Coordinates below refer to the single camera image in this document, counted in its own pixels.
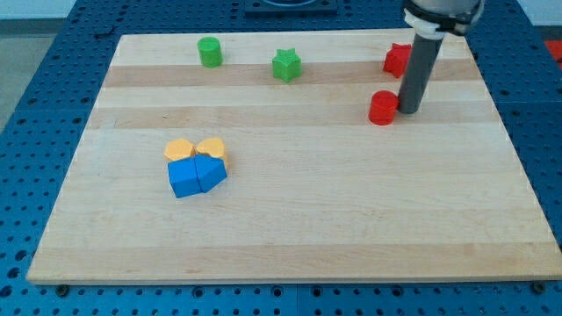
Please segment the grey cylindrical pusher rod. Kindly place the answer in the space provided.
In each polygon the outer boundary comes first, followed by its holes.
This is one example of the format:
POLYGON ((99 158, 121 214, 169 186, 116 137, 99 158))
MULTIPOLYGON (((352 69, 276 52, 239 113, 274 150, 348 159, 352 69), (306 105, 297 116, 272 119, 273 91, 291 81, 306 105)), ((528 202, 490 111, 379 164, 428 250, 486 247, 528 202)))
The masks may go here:
POLYGON ((427 39, 418 34, 414 36, 412 51, 399 89, 400 113, 418 112, 442 43, 443 37, 427 39))

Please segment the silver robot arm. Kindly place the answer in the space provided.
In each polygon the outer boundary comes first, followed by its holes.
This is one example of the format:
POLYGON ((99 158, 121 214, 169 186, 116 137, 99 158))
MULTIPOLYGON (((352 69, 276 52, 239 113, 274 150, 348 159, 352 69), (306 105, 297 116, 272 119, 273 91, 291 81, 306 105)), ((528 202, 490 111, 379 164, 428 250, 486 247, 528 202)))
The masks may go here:
POLYGON ((400 113, 418 112, 445 35, 465 36, 478 23, 484 7, 484 0, 402 2, 404 20, 415 35, 399 89, 400 113))

